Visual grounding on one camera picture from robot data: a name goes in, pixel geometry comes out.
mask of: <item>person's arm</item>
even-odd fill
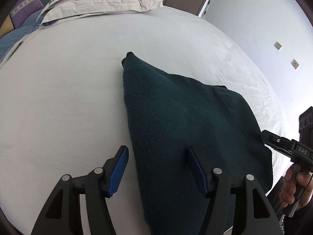
[[[282,207],[287,207],[295,201],[295,183],[292,180],[292,167],[287,170],[284,177],[284,185],[279,195]],[[297,182],[302,186],[307,186],[310,182],[311,175],[299,172],[297,174]],[[304,228],[310,222],[313,222],[313,181],[310,182],[306,192],[302,196],[297,211],[294,216],[284,218],[285,235],[294,235],[297,231]]]

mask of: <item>wall socket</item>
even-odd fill
[[[274,46],[275,46],[275,48],[277,48],[278,50],[280,50],[281,47],[282,47],[279,42],[276,42]]]
[[[299,67],[299,64],[298,62],[294,59],[292,62],[291,62],[292,66],[297,69]]]

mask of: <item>black sleeve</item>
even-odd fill
[[[313,223],[313,197],[303,209],[295,212],[293,217],[284,218],[285,235],[306,235],[308,225]]]

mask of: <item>ribbed blue pad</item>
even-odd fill
[[[193,174],[193,177],[196,181],[198,190],[203,195],[207,195],[209,192],[207,176],[205,175],[195,153],[190,147],[187,149],[187,158],[191,173]]]
[[[117,192],[128,162],[128,157],[128,148],[124,148],[110,176],[110,187],[107,191],[109,197],[112,197],[112,195]]]

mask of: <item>white bed sheet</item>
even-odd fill
[[[197,16],[163,7],[38,29],[0,70],[0,205],[25,235],[63,174],[88,174],[122,144],[130,158],[118,192],[107,200],[112,222],[117,235],[149,234],[123,101],[121,61],[129,51],[168,73],[226,85],[246,99],[261,130],[291,137],[260,70]],[[273,153],[274,182],[288,164]]]

